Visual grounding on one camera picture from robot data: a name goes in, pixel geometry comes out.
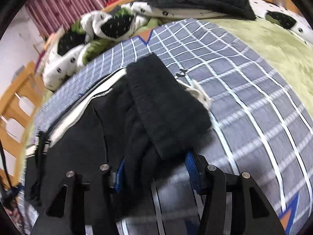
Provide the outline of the white spotted pillow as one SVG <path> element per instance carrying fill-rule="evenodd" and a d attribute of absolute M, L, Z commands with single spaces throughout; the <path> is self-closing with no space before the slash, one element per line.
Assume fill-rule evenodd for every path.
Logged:
<path fill-rule="evenodd" d="M 312 44 L 312 28 L 303 16 L 264 0 L 249 0 L 249 3 L 258 18 L 275 23 Z"/>

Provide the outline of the light green fuzzy blanket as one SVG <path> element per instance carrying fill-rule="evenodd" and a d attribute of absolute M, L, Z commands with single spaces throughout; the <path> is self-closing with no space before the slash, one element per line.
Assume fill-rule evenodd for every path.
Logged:
<path fill-rule="evenodd" d="M 312 115 L 312 47 L 284 28 L 257 19 L 216 18 L 208 22 L 231 32 L 265 58 L 292 86 Z"/>

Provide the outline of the black pants with white stripe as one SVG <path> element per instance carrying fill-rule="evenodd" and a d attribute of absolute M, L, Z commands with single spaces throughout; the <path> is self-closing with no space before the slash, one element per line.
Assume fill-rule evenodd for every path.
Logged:
<path fill-rule="evenodd" d="M 155 54 L 140 58 L 103 81 L 43 133 L 27 158 L 25 200 L 31 204 L 31 159 L 122 161 L 112 197 L 115 218 L 121 219 L 161 168 L 182 161 L 209 130 L 211 105 L 197 81 L 178 81 Z"/>

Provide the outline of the white green spotted quilt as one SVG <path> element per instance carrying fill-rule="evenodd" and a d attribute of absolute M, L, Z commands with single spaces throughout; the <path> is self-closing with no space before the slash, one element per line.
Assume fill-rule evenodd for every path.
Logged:
<path fill-rule="evenodd" d="M 132 3 L 114 14 L 92 11 L 72 26 L 55 32 L 41 62 L 42 80 L 48 90 L 56 91 L 68 78 L 108 48 L 136 33 L 159 26 L 160 20 L 131 9 Z"/>

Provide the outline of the grey checkered bed sheet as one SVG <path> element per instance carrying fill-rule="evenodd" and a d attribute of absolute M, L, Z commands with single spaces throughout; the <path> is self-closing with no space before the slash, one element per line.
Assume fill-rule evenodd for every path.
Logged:
<path fill-rule="evenodd" d="M 286 233 L 312 219 L 312 117 L 289 83 L 266 59 L 220 23 L 185 19 L 133 37 L 72 76 L 38 111 L 35 129 L 47 129 L 100 78 L 156 53 L 172 74 L 196 80 L 213 101 L 212 136 L 201 153 L 227 172 L 248 169 Z"/>

